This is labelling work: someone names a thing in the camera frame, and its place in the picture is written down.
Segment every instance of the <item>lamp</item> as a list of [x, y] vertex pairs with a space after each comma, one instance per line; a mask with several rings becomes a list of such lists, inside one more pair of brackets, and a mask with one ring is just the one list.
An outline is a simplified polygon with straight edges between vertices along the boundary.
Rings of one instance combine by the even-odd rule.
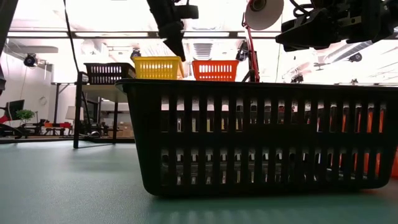
[[[75, 120], [76, 106], [69, 106], [65, 119]], [[80, 108], [80, 121], [84, 120], [83, 108]]]

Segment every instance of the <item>desk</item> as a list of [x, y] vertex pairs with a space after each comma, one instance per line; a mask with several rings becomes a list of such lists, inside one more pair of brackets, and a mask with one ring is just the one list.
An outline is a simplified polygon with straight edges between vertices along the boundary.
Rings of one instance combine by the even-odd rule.
[[[91, 96], [97, 96], [114, 102], [114, 117], [113, 129], [118, 128], [118, 103], [127, 103], [127, 96], [118, 90], [114, 85], [84, 85], [83, 73], [79, 72], [76, 82], [76, 113], [75, 117], [75, 133], [73, 135], [73, 148], [79, 148], [79, 130], [80, 130], [80, 117], [81, 110], [81, 94], [83, 92], [89, 93]], [[113, 133], [112, 143], [116, 143], [116, 131]]]

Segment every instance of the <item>red object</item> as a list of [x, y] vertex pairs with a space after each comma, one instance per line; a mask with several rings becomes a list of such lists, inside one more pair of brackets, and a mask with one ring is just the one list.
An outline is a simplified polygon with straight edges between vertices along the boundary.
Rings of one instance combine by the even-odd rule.
[[256, 51], [254, 51], [254, 44], [253, 44], [253, 38], [251, 37], [251, 29], [248, 26], [248, 24], [246, 23], [246, 21], [243, 22], [243, 26], [244, 28], [246, 28], [246, 40], [248, 42], [248, 49], [249, 52], [251, 54], [251, 66], [252, 69], [254, 70], [254, 74], [256, 76], [256, 82], [260, 82], [260, 75], [259, 75], [259, 65], [257, 63], [257, 55], [256, 55]]
[[72, 125], [69, 122], [64, 123], [44, 123], [45, 128], [72, 128]]
[[0, 118], [0, 124], [3, 124], [4, 122], [8, 121], [8, 117], [6, 115], [2, 116]]
[[237, 60], [194, 60], [193, 74], [198, 81], [235, 82]]
[[392, 166], [391, 177], [398, 178], [398, 150], [396, 152], [396, 158], [394, 159], [394, 165]]

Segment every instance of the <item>basket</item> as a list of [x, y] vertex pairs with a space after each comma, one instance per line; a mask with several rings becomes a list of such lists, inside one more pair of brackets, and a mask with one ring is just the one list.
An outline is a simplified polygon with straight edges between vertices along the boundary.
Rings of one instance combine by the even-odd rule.
[[181, 80], [184, 76], [180, 57], [134, 57], [137, 78]]
[[394, 88], [133, 79], [116, 86], [127, 94], [151, 194], [356, 190], [389, 181], [397, 148]]
[[195, 60], [193, 74], [198, 81], [235, 82], [237, 60]]
[[90, 85], [114, 85], [121, 78], [135, 78], [136, 70], [129, 63], [85, 63]]

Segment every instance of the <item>ceiling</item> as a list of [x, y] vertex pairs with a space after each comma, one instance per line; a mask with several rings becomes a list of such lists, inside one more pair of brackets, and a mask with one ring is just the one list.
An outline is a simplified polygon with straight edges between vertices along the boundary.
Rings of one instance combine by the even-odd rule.
[[[193, 32], [206, 31], [243, 31], [241, 26], [245, 0], [191, 0], [198, 4], [200, 19], [185, 21], [185, 30]], [[309, 0], [298, 0], [299, 4]], [[72, 30], [75, 32], [150, 32], [157, 26], [149, 12], [146, 0], [67, 0], [67, 9]], [[280, 25], [293, 19], [293, 5], [285, 0], [284, 12], [280, 19], [265, 32], [279, 32]], [[61, 0], [19, 0], [17, 11], [12, 22], [11, 31], [66, 31], [64, 7]], [[58, 54], [38, 54], [41, 59], [50, 63], [72, 62], [70, 43], [67, 39], [11, 39], [20, 46], [54, 46]], [[78, 48], [83, 39], [75, 40]], [[109, 53], [105, 57], [95, 55], [78, 55], [83, 62], [131, 62], [129, 59], [133, 47], [140, 48], [142, 56], [173, 55], [158, 39], [96, 39], [104, 43]], [[233, 60], [241, 39], [185, 39], [183, 41], [188, 61], [197, 57], [194, 44], [211, 44], [210, 58], [213, 60]], [[346, 58], [336, 58], [348, 54], [349, 50], [358, 49], [358, 45], [346, 45], [344, 42], [333, 44], [327, 50], [303, 50], [286, 53], [283, 47], [272, 39], [256, 39], [259, 70], [262, 82], [290, 82], [291, 76], [301, 73], [308, 83], [348, 83], [357, 78], [362, 82], [396, 82], [398, 83], [398, 41], [383, 40], [360, 52], [360, 62], [349, 62]], [[316, 63], [330, 63], [316, 67]], [[189, 65], [185, 64], [185, 73], [189, 74]], [[242, 62], [238, 67], [237, 80], [241, 80], [248, 70], [248, 63]]]

